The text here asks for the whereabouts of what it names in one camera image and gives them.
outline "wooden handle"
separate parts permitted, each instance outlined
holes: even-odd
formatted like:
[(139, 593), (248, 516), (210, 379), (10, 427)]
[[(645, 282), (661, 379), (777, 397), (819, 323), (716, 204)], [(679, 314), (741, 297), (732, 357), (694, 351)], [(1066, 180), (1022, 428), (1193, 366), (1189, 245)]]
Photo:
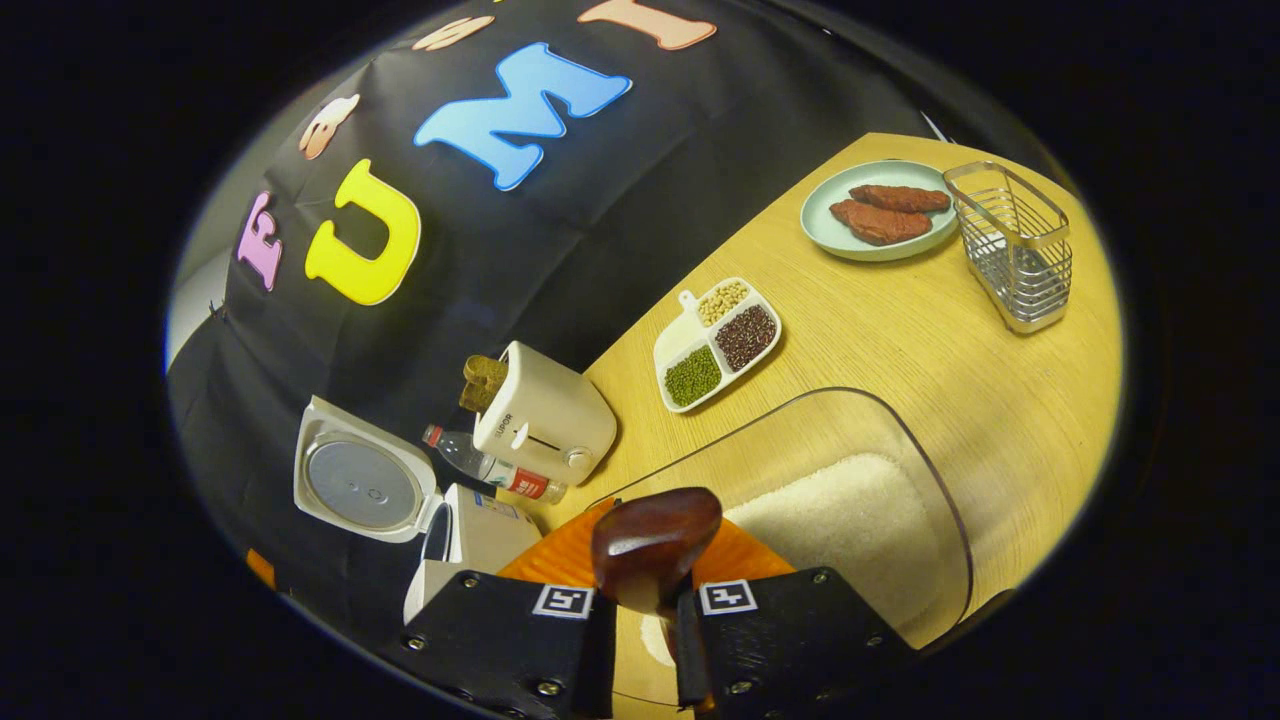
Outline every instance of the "wooden handle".
[(595, 584), (622, 607), (673, 620), (676, 593), (719, 525), (719, 500), (707, 488), (625, 502), (591, 533)]

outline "meat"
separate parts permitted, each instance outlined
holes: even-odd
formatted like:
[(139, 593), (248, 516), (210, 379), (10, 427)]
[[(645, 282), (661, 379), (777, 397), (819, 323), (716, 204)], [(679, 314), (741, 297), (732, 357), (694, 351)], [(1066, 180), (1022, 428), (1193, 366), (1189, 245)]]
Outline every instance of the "meat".
[(884, 210), (856, 200), (841, 200), (831, 206), (831, 214), (849, 225), (854, 234), (872, 245), (893, 245), (919, 237), (933, 225), (920, 213)]
[(849, 191), (854, 200), (868, 202), (884, 210), (899, 213), (933, 213), (951, 206), (951, 197), (937, 190), (918, 187), (890, 187), (887, 184), (860, 184)]

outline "blue letter m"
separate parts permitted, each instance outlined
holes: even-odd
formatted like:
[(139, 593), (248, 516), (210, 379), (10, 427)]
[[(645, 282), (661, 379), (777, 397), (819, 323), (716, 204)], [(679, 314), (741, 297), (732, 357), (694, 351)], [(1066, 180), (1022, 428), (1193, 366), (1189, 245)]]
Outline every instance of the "blue letter m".
[(559, 97), (573, 118), (599, 113), (631, 90), (631, 79), (603, 76), (571, 63), (545, 42), (521, 47), (498, 63), (498, 79), (507, 97), (458, 100), (442, 106), (413, 135), (419, 147), (445, 142), (488, 165), (493, 184), (507, 191), (529, 176), (543, 159), (539, 145), (512, 145), (495, 133), (563, 137), (564, 123), (545, 97)]

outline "red beans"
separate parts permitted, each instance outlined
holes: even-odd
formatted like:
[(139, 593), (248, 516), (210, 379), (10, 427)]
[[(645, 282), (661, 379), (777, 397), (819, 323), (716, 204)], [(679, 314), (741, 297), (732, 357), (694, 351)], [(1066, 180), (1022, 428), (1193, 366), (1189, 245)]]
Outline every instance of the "red beans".
[(773, 342), (778, 325), (764, 307), (753, 305), (733, 318), (716, 333), (716, 345), (735, 373), (746, 366)]

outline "stainless steel basket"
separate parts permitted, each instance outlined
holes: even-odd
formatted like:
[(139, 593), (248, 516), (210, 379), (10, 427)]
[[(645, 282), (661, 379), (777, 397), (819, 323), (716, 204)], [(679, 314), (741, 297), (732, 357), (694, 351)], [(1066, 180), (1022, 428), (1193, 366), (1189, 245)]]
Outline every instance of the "stainless steel basket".
[(956, 202), (969, 269), (1009, 329), (1038, 331), (1066, 311), (1071, 246), (1066, 214), (998, 163), (942, 173)]

